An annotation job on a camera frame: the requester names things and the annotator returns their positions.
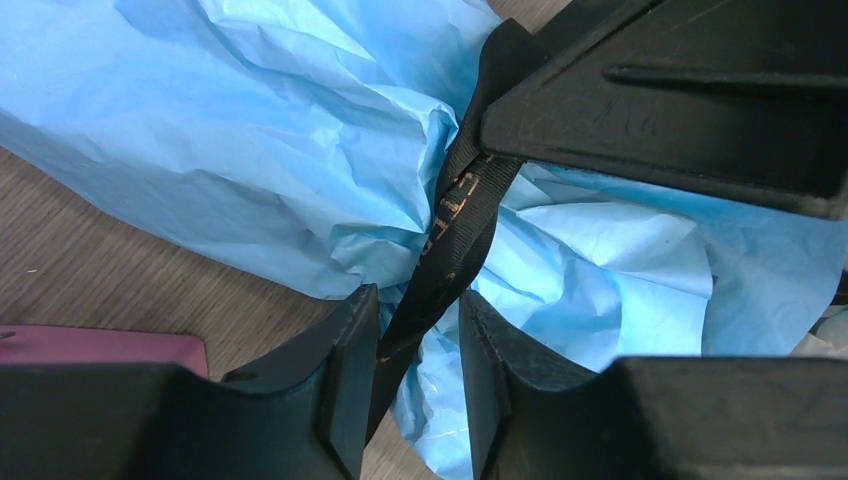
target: black strap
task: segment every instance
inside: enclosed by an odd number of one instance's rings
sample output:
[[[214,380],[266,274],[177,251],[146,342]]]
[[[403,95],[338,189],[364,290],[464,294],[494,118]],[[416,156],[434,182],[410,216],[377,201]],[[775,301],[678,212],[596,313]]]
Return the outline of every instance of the black strap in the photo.
[[[433,230],[377,347],[368,440],[391,406],[424,334],[483,267],[498,205],[523,164],[480,150],[483,115],[546,60],[546,52],[514,20],[495,29],[483,46],[477,88],[439,174]]]
[[[842,272],[842,278],[839,279],[839,286],[836,287],[836,294],[830,304],[848,305],[848,272]]]

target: crumpled paper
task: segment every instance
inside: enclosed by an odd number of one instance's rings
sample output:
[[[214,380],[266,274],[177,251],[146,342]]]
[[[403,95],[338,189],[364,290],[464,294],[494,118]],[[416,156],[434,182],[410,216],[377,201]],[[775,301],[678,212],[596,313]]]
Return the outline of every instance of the crumpled paper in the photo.
[[[499,23],[483,0],[0,3],[0,144],[106,213],[390,318]],[[474,282],[589,368],[621,354],[786,354],[829,303],[845,224],[528,165]],[[470,478],[456,309],[393,409]]]

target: wooden surface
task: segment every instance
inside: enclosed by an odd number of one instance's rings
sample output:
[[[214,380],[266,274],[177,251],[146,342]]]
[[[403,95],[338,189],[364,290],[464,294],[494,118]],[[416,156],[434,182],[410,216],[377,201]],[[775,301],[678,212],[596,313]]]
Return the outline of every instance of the wooden surface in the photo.
[[[493,0],[536,30],[569,0]],[[320,318],[330,303],[226,267],[100,213],[0,149],[0,324],[185,333],[219,378]],[[435,478],[383,422],[365,479]]]

